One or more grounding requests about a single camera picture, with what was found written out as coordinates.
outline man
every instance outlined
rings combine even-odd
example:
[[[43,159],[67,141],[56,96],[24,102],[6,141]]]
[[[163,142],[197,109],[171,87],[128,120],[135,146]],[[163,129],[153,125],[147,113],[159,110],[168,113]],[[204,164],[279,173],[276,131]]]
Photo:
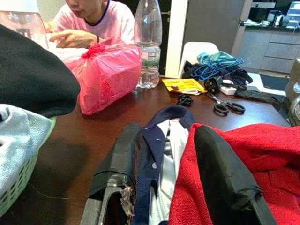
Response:
[[[57,26],[50,41],[57,48],[88,48],[108,38],[133,40],[135,19],[130,9],[112,0],[66,0],[46,29]]]

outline scissors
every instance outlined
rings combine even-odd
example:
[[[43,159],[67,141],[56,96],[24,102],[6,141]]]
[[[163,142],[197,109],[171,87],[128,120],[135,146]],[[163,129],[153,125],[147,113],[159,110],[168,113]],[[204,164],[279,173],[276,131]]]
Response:
[[[233,111],[243,114],[245,112],[245,107],[237,104],[235,102],[224,102],[220,99],[218,99],[216,96],[214,96],[211,93],[206,94],[208,97],[214,99],[217,103],[214,105],[214,110],[216,110],[219,113],[222,113],[224,115],[227,115],[229,112],[228,108],[231,108]]]

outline pink plastic bag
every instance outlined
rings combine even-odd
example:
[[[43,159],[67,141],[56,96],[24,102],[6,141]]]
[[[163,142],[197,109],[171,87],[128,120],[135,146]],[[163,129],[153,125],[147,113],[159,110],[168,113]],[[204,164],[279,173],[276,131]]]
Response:
[[[135,89],[142,62],[135,45],[109,39],[92,46],[67,67],[80,83],[78,101],[81,112],[90,115]]]

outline black scissors handle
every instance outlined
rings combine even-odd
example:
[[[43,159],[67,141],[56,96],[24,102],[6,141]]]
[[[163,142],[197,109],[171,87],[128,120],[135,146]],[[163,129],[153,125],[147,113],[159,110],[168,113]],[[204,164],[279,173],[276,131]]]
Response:
[[[218,113],[222,113],[224,115],[227,115],[229,112],[228,108],[221,103],[215,104],[214,110],[216,110]]]
[[[235,102],[226,102],[226,105],[228,107],[230,107],[232,110],[234,110],[234,111],[236,111],[238,113],[242,113],[243,114],[245,112],[245,110],[246,110],[244,106],[242,106],[240,104],[237,104]]]

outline red sweater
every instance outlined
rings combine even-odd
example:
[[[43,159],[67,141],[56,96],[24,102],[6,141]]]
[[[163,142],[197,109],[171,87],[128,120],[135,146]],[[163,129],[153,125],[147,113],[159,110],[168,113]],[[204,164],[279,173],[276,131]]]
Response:
[[[191,128],[170,209],[170,225],[212,225]],[[252,172],[279,225],[300,225],[300,127],[255,124],[218,132]]]

